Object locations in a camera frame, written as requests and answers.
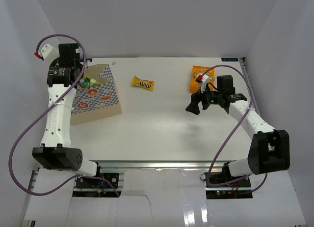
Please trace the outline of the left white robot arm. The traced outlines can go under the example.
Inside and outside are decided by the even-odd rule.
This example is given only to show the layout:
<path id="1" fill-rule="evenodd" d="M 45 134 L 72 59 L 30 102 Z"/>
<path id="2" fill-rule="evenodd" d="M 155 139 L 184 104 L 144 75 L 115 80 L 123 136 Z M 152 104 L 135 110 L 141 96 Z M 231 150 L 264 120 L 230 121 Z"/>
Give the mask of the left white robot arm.
<path id="1" fill-rule="evenodd" d="M 73 85 L 81 79 L 77 43 L 59 44 L 58 48 L 46 44 L 41 55 L 50 63 L 47 76 L 49 106 L 47 120 L 40 146 L 32 150 L 33 158 L 48 170 L 71 171 L 87 176 L 92 187 L 99 187 L 104 175 L 98 172 L 98 165 L 84 158 L 79 148 L 73 148 L 70 140 L 72 104 L 77 92 Z"/>

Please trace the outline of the green fox's candy bag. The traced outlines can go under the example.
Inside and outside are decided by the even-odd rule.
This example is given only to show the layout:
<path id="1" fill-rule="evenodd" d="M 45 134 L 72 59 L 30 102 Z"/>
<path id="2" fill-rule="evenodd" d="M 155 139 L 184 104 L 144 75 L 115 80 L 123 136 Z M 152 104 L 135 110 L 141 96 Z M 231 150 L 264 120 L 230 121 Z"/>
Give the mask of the green fox's candy bag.
<path id="1" fill-rule="evenodd" d="M 78 82 L 78 85 L 82 88 L 90 88 L 93 86 L 99 86 L 101 84 L 89 76 L 83 76 Z"/>

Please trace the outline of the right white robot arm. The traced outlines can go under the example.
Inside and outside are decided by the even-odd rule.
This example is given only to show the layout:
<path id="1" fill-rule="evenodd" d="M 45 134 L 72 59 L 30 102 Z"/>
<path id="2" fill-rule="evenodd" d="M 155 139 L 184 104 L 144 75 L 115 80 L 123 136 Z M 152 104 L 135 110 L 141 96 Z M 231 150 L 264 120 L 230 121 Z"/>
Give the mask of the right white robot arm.
<path id="1" fill-rule="evenodd" d="M 200 83 L 186 107 L 187 112 L 198 115 L 199 105 L 206 110 L 210 105 L 219 105 L 233 117 L 251 139 L 246 158 L 228 163 L 222 173 L 222 183 L 233 187 L 240 176 L 258 175 L 288 170 L 290 167 L 289 134 L 277 130 L 266 123 L 254 110 L 250 109 L 247 98 L 236 93 L 231 75 L 217 77 L 217 87 L 210 87 L 209 76 L 202 73 L 196 76 Z"/>

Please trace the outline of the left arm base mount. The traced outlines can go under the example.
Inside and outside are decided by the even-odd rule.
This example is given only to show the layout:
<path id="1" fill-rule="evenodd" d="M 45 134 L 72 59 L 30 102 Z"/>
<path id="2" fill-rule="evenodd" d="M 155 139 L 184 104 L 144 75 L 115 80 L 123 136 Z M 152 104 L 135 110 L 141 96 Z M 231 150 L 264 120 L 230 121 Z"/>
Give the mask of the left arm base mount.
<path id="1" fill-rule="evenodd" d="M 118 188 L 119 182 L 119 173 L 100 173 L 100 177 L 106 179 L 113 188 Z M 102 188 L 111 188 L 111 186 L 102 179 L 90 179 L 86 177 L 79 177 L 76 180 L 75 187 L 77 189 L 102 189 Z"/>

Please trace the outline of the blue checkered paper bag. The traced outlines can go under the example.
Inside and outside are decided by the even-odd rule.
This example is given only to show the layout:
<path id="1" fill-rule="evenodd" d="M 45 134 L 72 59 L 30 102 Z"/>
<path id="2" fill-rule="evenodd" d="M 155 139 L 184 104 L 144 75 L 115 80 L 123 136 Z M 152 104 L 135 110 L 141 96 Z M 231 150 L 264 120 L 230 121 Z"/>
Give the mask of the blue checkered paper bag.
<path id="1" fill-rule="evenodd" d="M 89 76 L 101 85 L 90 88 L 77 86 L 72 105 L 72 125 L 122 114 L 117 86 L 108 64 L 91 65 L 85 69 L 83 76 Z"/>

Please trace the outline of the yellow m&m pack top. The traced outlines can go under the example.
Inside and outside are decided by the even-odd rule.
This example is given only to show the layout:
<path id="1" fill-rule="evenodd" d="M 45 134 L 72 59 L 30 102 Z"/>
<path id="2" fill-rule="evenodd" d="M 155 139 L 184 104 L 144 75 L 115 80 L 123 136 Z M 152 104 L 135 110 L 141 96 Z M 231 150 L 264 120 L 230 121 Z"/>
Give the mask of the yellow m&m pack top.
<path id="1" fill-rule="evenodd" d="M 131 86 L 140 87 L 148 91 L 153 91 L 154 83 L 155 83 L 154 81 L 142 80 L 142 79 L 139 79 L 137 76 L 134 76 L 131 81 Z"/>

